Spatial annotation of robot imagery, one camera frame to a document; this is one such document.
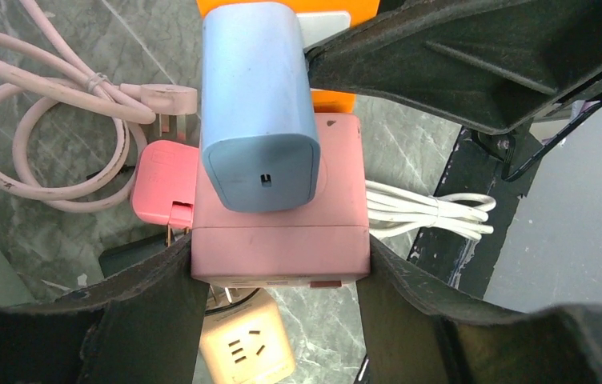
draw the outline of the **beige power socket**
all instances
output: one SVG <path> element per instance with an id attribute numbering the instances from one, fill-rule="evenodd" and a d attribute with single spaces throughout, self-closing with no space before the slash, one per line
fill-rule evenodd
<path id="1" fill-rule="evenodd" d="M 269 384 L 296 368 L 277 302 L 264 289 L 230 290 L 207 303 L 199 350 L 214 384 Z"/>

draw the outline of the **pink plug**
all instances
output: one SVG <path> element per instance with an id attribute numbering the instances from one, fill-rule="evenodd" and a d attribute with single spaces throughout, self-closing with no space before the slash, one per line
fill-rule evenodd
<path id="1" fill-rule="evenodd" d="M 131 207 L 144 222 L 187 230 L 193 224 L 199 150 L 158 140 L 138 159 Z"/>

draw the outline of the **pink power strip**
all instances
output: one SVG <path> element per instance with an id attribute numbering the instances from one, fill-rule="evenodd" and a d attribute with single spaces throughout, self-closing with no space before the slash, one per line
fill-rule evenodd
<path id="1" fill-rule="evenodd" d="M 242 214 L 221 204 L 202 164 L 192 231 L 193 278 L 222 287 L 337 287 L 369 274 L 369 221 L 359 119 L 315 114 L 322 158 L 315 198 Z"/>

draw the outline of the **orange object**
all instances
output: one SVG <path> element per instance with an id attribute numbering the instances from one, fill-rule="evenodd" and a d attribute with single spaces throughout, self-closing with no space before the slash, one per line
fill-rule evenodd
<path id="1" fill-rule="evenodd" d="M 204 17 L 214 8 L 244 2 L 262 0 L 197 0 L 199 12 Z M 351 26 L 357 26 L 376 16 L 379 0 L 278 0 L 297 14 L 345 10 L 351 15 Z M 355 104 L 354 94 L 317 90 L 313 92 L 313 107 L 317 113 L 351 113 Z"/>

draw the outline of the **gray marble surface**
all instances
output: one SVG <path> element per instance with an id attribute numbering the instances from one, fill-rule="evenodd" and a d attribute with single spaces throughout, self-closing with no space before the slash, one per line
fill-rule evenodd
<path id="1" fill-rule="evenodd" d="M 75 52 L 113 82 L 174 83 L 199 89 L 201 22 L 189 0 L 39 0 Z M 55 52 L 15 0 L 0 0 L 0 31 Z M 20 54 L 0 49 L 0 59 L 42 75 L 57 75 Z M 24 94 L 0 105 L 0 170 L 12 177 L 11 138 L 20 117 L 37 100 Z M 435 189 L 459 127 L 384 100 L 360 97 L 367 178 L 422 194 Z M 110 120 L 57 106 L 30 138 L 29 159 L 45 186 L 81 182 L 100 170 L 114 149 Z M 133 164 L 135 154 L 130 154 Z M 89 198 L 112 193 L 125 177 Z M 97 214 L 68 214 L 0 191 L 0 250 L 36 298 L 51 300 L 78 287 L 78 277 L 102 279 L 97 257 L 162 229 L 138 220 L 128 204 Z M 413 234 L 385 242 L 405 257 Z M 349 383 L 364 343 L 355 285 L 337 290 L 287 288 L 278 301 L 297 359 L 286 383 Z M 211 382 L 200 358 L 195 382 Z"/>

